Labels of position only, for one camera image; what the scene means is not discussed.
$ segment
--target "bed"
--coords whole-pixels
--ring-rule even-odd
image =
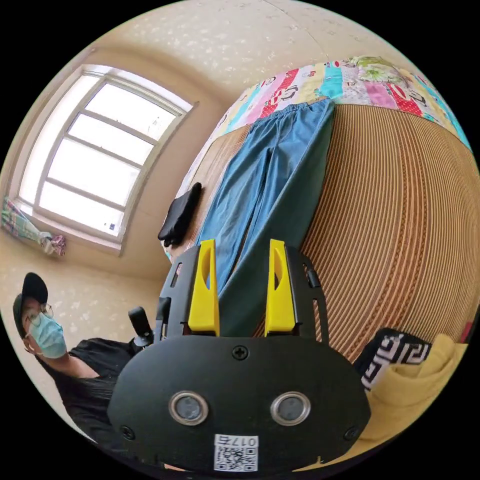
[[[261,122],[322,102],[334,104],[326,167],[315,173],[321,188],[298,247],[322,282],[330,345],[353,362],[382,327],[458,341],[480,302],[479,172],[435,88],[381,58],[307,65],[245,90],[181,184],[177,197],[195,182],[203,193],[185,239],[165,253],[173,261],[199,240],[233,159]],[[234,265],[228,281],[238,272]],[[228,296],[220,293],[222,321],[245,306],[230,296],[225,307]],[[222,333],[262,335],[258,312]],[[320,339],[318,313],[316,321]]]

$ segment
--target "window frame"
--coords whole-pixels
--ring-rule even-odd
[[[41,224],[40,225],[41,227],[47,226],[49,228],[55,229],[59,233],[67,234],[68,236],[73,235],[78,239],[87,241],[88,243],[96,243],[96,244],[99,244],[100,246],[106,247],[108,250],[113,250],[115,252],[120,253],[125,237],[127,235],[130,223],[131,223],[133,212],[136,209],[137,203],[140,198],[140,194],[145,186],[145,182],[150,174],[150,171],[154,166],[154,164],[156,163],[157,159],[160,157],[161,152],[165,148],[166,144],[168,143],[170,138],[173,136],[175,131],[178,129],[180,124],[184,121],[184,119],[189,114],[189,112],[193,109],[194,105],[191,105],[190,103],[187,103],[183,100],[184,104],[189,105],[189,109],[187,110],[187,109],[181,108],[180,106],[174,104],[172,101],[166,99],[163,95],[159,94],[158,92],[154,92],[151,89],[145,87],[144,85],[141,85],[140,83],[136,83],[130,80],[129,78],[117,76],[115,75],[116,73],[127,74],[130,77],[137,77],[137,75],[133,74],[132,72],[129,72],[129,71],[124,72],[123,70],[117,69],[115,67],[84,64],[80,66],[78,69],[76,69],[76,71],[72,75],[70,75],[69,78],[67,78],[64,82],[61,83],[61,86],[60,86],[62,90],[61,94],[56,95],[57,98],[55,98],[54,101],[52,101],[53,98],[50,98],[49,101],[47,102],[47,105],[45,105],[44,108],[41,109],[42,111],[47,110],[41,123],[39,125],[35,125],[38,119],[35,120],[31,125],[31,129],[29,128],[27,132],[25,132],[25,137],[28,137],[29,134],[32,132],[32,130],[34,130],[34,137],[28,142],[28,145],[26,144],[28,139],[25,141],[22,148],[20,149],[20,154],[17,156],[18,164],[15,166],[15,170],[21,168],[21,171],[18,172],[19,174],[14,172],[12,176],[12,181],[10,183],[10,188],[9,188],[9,196],[10,198],[13,198],[13,200],[17,203],[17,205],[20,207],[20,209],[28,218],[30,218],[33,221],[36,220],[38,223]],[[70,90],[70,88],[75,84],[75,82],[81,76],[85,76],[85,75],[99,78],[99,81],[92,88],[90,88],[89,91],[83,96],[80,102],[76,105],[76,107],[70,113],[67,120],[63,124],[63,127],[61,128],[58,135],[56,136],[55,141],[50,147],[46,161],[42,167],[42,172],[37,185],[34,202],[31,203],[20,196],[20,189],[21,189],[21,184],[23,181],[25,169],[30,159],[32,150],[36,145],[39,135],[42,132],[46,122],[52,115],[53,111],[55,110],[59,102],[64,98],[65,94]],[[149,83],[149,80],[147,79],[144,79],[142,77],[139,77],[139,79]],[[175,115],[175,118],[169,124],[167,129],[163,132],[161,137],[158,140],[156,140],[152,137],[148,137],[142,132],[135,130],[134,128],[131,128],[127,125],[123,125],[120,122],[117,122],[115,120],[111,120],[110,118],[100,115],[96,112],[86,110],[88,103],[93,99],[96,93],[98,93],[100,89],[106,84],[113,85],[114,87],[121,88],[123,90],[126,90],[127,92],[133,93],[134,95],[144,98],[145,100],[148,100],[149,102],[152,102],[155,105],[158,105],[162,109],[166,110],[167,112]],[[158,85],[158,87],[160,90],[164,90],[160,85]],[[73,124],[75,123],[79,115],[86,115],[88,117],[105,122],[108,125],[114,126],[124,132],[130,133],[135,137],[140,138],[150,143],[151,145],[153,145],[143,165],[139,165],[138,163],[128,160],[127,158],[121,157],[121,155],[117,155],[113,152],[110,152],[101,147],[98,147],[84,140],[76,138],[73,135],[70,135],[69,134],[70,129],[72,128]],[[63,139],[73,140],[81,145],[85,145],[98,152],[107,154],[108,156],[114,159],[120,160],[121,162],[124,162],[128,165],[132,165],[135,168],[139,169],[139,174],[135,180],[135,183],[133,184],[133,187],[130,191],[130,194],[125,203],[125,206],[115,204],[104,198],[97,197],[96,195],[93,195],[89,192],[78,189],[76,187],[72,187],[68,184],[64,184],[63,182],[58,181],[56,179],[48,178],[50,167],[52,165],[52,162],[55,158],[55,155]],[[94,200],[103,205],[107,205],[117,210],[121,210],[123,212],[123,218],[121,220],[118,234],[114,235],[114,234],[109,234],[107,232],[103,232],[101,230],[97,230],[90,226],[84,225],[83,223],[77,222],[75,220],[71,220],[70,218],[64,217],[57,213],[51,212],[50,210],[42,208],[39,205],[39,203],[40,203],[40,197],[42,195],[42,190],[46,181],[48,181],[53,185],[57,185],[61,188],[64,188],[70,192],[79,193],[83,197]]]

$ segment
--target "curtain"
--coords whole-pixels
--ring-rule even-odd
[[[47,255],[56,253],[63,256],[65,254],[65,237],[40,231],[7,196],[3,199],[1,226],[14,237],[38,243]]]

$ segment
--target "eyeglasses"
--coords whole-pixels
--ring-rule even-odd
[[[41,307],[40,312],[43,313],[49,319],[54,317],[54,310],[51,305],[45,304]],[[35,327],[39,327],[40,323],[42,322],[42,317],[40,316],[40,312],[32,311],[28,313],[26,320],[30,321],[31,324],[35,325]]]

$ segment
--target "screw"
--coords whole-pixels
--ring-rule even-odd
[[[359,434],[359,429],[356,426],[350,427],[345,434],[343,435],[343,438],[349,442],[350,440],[355,439]]]
[[[231,355],[235,360],[245,360],[249,356],[249,351],[246,346],[237,345],[231,351]]]
[[[126,425],[123,425],[120,427],[120,432],[125,440],[135,440],[135,434],[134,431]]]

